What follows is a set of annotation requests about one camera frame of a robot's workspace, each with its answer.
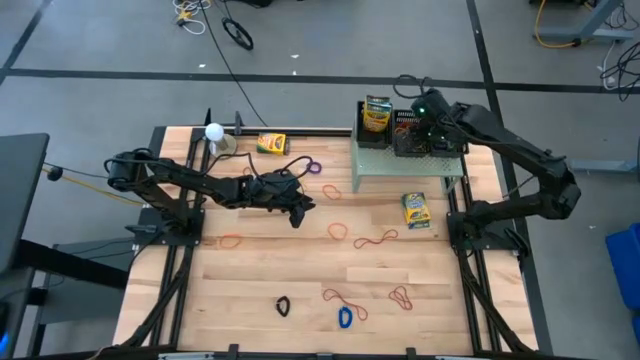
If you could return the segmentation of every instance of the concrete floor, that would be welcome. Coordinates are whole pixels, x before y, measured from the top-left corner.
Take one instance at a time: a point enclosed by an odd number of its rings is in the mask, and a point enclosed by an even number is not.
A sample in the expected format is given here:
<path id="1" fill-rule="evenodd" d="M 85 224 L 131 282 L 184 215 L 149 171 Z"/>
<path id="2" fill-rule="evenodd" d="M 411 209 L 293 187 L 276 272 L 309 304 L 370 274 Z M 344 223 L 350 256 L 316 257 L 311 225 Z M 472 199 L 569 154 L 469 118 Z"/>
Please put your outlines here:
<path id="1" fill-rule="evenodd" d="M 527 1 L 476 4 L 496 82 L 599 84 L 596 66 L 607 44 L 543 49 L 531 39 L 536 8 Z M 40 5 L 41 0 L 0 0 L 0 63 Z M 224 34 L 219 13 L 209 10 L 238 74 L 376 78 L 409 73 L 483 80 L 465 0 L 275 0 L 261 10 L 238 3 L 229 7 L 256 42 L 252 52 L 237 47 Z M 629 2 L 627 8 L 640 17 L 640 4 Z M 584 8 L 549 6 L 543 21 L 575 23 L 585 14 Z M 53 0 L 13 69 L 225 74 L 211 39 L 177 28 L 172 17 L 168 0 Z M 611 62 L 631 44 L 620 45 Z M 47 161 L 88 172 L 101 173 L 105 158 L 145 146 L 154 126 L 202 123 L 208 107 L 214 121 L 229 122 L 238 110 L 247 124 L 258 124 L 231 82 L 40 74 L 7 76 L 2 82 L 5 72 L 0 73 L 0 134 L 47 132 Z M 351 126 L 357 100 L 393 94 L 388 85 L 247 82 L 244 87 L 271 125 Z M 451 102 L 488 104 L 482 89 L 442 90 Z M 636 156 L 637 96 L 620 103 L 608 94 L 499 91 L 498 99 L 507 127 L 556 154 Z M 397 108 L 409 105 L 393 101 Z M 526 178 L 517 173 L 519 180 Z M 604 246 L 607 234 L 640 220 L 640 184 L 633 176 L 594 174 L 580 175 L 578 181 L 583 198 L 569 220 L 528 220 L 553 350 L 595 359 L 640 358 Z M 533 191 L 535 184 L 523 189 Z M 123 226 L 134 222 L 137 212 L 73 184 L 41 181 L 25 238 L 50 245 L 122 237 L 128 235 Z M 45 339 L 45 354 L 110 344 L 115 320 L 57 327 L 60 331 Z"/>

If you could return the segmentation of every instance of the red rubber band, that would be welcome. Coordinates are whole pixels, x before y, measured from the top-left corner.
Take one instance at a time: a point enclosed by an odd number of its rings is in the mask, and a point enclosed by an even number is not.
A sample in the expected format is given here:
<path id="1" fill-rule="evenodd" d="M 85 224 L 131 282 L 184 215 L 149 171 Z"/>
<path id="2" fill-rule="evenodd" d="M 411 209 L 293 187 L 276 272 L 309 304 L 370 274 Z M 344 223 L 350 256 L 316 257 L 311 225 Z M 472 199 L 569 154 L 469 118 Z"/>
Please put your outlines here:
<path id="1" fill-rule="evenodd" d="M 327 293 L 328 292 L 333 292 L 329 297 L 327 297 Z M 363 308 L 360 305 L 356 305 L 354 303 L 350 303 L 347 300 L 345 300 L 342 295 L 340 295 L 340 293 L 334 289 L 326 289 L 323 293 L 322 293 L 322 298 L 324 299 L 324 301 L 329 301 L 331 299 L 335 299 L 338 298 L 340 299 L 345 305 L 348 306 L 353 306 L 356 309 L 356 315 L 358 315 L 358 319 L 365 321 L 367 320 L 367 318 L 369 317 L 369 312 L 367 311 L 367 309 Z"/>
<path id="2" fill-rule="evenodd" d="M 371 240 L 368 238 L 358 238 L 353 241 L 353 247 L 356 249 L 362 249 L 367 244 L 380 245 L 385 240 L 397 239 L 398 232 L 395 229 L 387 230 L 380 240 Z"/>
<path id="3" fill-rule="evenodd" d="M 344 229 L 344 235 L 342 237 L 339 236 L 335 236 L 332 232 L 331 232 L 331 227 L 333 226 L 340 226 Z M 329 233 L 329 236 L 331 236 L 331 238 L 333 240 L 344 240 L 347 237 L 347 234 L 349 233 L 349 228 L 343 224 L 343 223 L 331 223 L 329 224 L 329 226 L 327 226 L 327 232 Z"/>
<path id="4" fill-rule="evenodd" d="M 409 300 L 409 295 L 407 294 L 407 288 L 404 286 L 398 286 L 393 289 L 389 293 L 389 299 L 395 301 L 400 305 L 400 307 L 404 310 L 411 311 L 413 310 L 413 303 Z"/>
<path id="5" fill-rule="evenodd" d="M 326 188 L 333 189 L 336 192 L 336 194 L 338 194 L 338 196 L 336 196 L 336 197 L 329 196 L 329 194 L 327 194 Z M 340 192 L 340 190 L 338 190 L 337 187 L 335 187 L 334 185 L 331 185 L 331 184 L 324 185 L 322 187 L 322 193 L 324 194 L 324 196 L 326 196 L 327 198 L 329 198 L 331 200 L 340 200 L 340 199 L 342 199 L 342 193 Z"/>
<path id="6" fill-rule="evenodd" d="M 237 239 L 237 242 L 234 243 L 231 246 L 223 246 L 223 240 L 224 239 Z M 238 245 L 240 245 L 242 243 L 242 235 L 240 234 L 226 234 L 226 235 L 222 235 L 219 239 L 218 239 L 218 247 L 220 249 L 233 249 L 238 247 Z"/>

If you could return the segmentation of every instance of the wooden table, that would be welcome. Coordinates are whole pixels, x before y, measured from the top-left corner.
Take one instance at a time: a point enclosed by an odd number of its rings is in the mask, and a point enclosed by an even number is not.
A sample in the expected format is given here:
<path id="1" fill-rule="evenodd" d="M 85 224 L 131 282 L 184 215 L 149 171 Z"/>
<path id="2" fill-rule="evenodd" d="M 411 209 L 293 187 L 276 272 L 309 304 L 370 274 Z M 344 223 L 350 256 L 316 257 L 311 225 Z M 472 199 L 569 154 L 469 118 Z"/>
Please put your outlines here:
<path id="1" fill-rule="evenodd" d="M 167 128 L 160 156 L 184 164 L 191 130 Z M 352 194 L 348 137 L 293 137 L 286 157 L 255 154 L 255 137 L 240 137 L 238 143 L 238 152 L 254 153 L 259 172 L 300 155 L 322 163 L 321 174 L 303 178 L 305 192 L 317 207 L 299 229 L 292 229 L 288 216 L 280 213 L 226 210 L 210 199 L 204 204 L 204 238 L 193 259 L 179 350 L 226 351 L 233 343 L 243 352 L 404 354 L 405 348 L 415 347 L 418 354 L 472 353 L 460 272 L 445 222 L 448 202 L 439 178 L 365 178 L 360 192 Z M 466 161 L 474 197 L 500 200 L 491 151 L 471 146 Z M 221 161 L 210 175 L 239 176 L 246 166 L 246 158 Z M 294 172 L 303 167 L 301 162 Z M 336 186 L 342 198 L 325 197 L 326 184 Z M 178 196 L 175 186 L 165 190 Z M 429 229 L 408 230 L 404 223 L 400 196 L 414 191 L 428 198 L 433 218 Z M 327 226 L 334 222 L 348 227 L 346 239 L 329 236 Z M 354 248 L 355 239 L 377 240 L 389 229 L 399 237 Z M 242 242 L 234 248 L 234 239 L 220 243 L 228 234 L 242 235 Z M 128 338 L 156 302 L 166 252 L 166 247 L 150 246 L 138 256 L 114 344 Z M 517 259 L 506 251 L 485 251 L 485 258 L 498 310 L 523 342 L 537 348 Z M 388 298 L 398 285 L 408 289 L 413 310 L 403 310 Z M 322 297 L 329 288 L 366 308 L 368 319 L 359 320 L 354 311 L 352 326 L 340 329 L 342 303 Z M 287 317 L 274 308 L 283 295 L 291 299 Z M 476 308 L 488 349 L 484 313 Z M 168 339 L 170 318 L 165 316 L 161 343 Z"/>

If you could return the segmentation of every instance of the chair wheel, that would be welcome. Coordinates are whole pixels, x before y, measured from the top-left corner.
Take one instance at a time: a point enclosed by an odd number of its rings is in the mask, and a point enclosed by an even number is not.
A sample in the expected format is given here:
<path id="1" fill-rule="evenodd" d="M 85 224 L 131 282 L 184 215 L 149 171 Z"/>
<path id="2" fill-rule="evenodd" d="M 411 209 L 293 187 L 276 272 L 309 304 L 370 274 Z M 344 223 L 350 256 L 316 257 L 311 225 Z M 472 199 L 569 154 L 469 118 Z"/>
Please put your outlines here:
<path id="1" fill-rule="evenodd" d="M 233 28 L 230 28 L 230 25 L 235 28 L 235 34 L 232 33 Z M 224 18 L 222 19 L 222 26 L 224 27 L 224 31 L 226 31 L 227 34 L 231 36 L 236 44 L 240 45 L 246 50 L 253 49 L 253 39 L 251 38 L 251 35 L 249 35 L 249 32 L 247 32 L 247 30 L 242 27 L 242 25 L 229 18 Z"/>

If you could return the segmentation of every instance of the gray shelf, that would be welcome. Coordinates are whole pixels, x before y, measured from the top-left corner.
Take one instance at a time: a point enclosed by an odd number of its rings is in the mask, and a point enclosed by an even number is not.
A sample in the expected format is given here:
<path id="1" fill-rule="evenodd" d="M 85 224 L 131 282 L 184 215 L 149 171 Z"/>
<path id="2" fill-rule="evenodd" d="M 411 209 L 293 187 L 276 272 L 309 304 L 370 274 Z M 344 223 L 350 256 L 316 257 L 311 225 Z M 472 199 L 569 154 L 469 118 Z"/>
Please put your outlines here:
<path id="1" fill-rule="evenodd" d="M 432 156 L 407 158 L 395 156 L 391 147 L 366 149 L 351 139 L 352 188 L 357 193 L 363 176 L 436 176 L 451 178 L 452 185 L 463 176 L 462 161 Z"/>

